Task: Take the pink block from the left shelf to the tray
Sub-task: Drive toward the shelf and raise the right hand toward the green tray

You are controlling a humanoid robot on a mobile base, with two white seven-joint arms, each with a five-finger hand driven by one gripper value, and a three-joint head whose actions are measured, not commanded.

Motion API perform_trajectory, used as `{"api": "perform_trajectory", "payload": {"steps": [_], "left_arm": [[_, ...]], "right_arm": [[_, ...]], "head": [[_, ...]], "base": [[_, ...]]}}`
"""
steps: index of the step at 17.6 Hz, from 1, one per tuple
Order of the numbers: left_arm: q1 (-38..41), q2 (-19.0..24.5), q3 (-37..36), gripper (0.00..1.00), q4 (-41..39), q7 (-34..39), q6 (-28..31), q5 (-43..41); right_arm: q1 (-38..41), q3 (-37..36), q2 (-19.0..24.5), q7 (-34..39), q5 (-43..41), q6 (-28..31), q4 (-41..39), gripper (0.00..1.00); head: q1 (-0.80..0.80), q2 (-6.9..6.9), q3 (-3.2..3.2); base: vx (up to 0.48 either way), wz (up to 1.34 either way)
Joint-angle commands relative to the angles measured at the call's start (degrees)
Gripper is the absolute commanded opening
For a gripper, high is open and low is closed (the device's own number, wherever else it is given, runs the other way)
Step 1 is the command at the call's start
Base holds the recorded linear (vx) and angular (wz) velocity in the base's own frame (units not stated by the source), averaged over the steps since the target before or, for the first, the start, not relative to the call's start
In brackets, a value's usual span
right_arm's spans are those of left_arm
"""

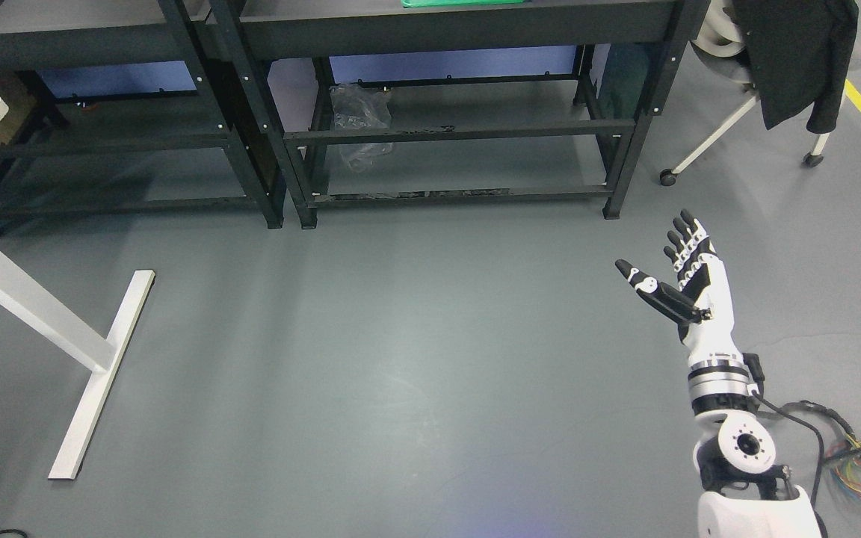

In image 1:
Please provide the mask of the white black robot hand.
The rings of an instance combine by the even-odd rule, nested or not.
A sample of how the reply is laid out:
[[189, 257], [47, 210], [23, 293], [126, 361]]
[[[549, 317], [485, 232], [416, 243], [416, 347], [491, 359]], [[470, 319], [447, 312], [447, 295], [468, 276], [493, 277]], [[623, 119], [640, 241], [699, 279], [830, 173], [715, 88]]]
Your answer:
[[711, 359], [744, 365], [732, 340], [735, 318], [725, 264], [715, 251], [707, 228], [682, 210], [667, 232], [664, 253], [672, 262], [676, 281], [661, 282], [624, 259], [615, 265], [637, 296], [676, 324], [679, 340], [689, 351], [688, 364]]

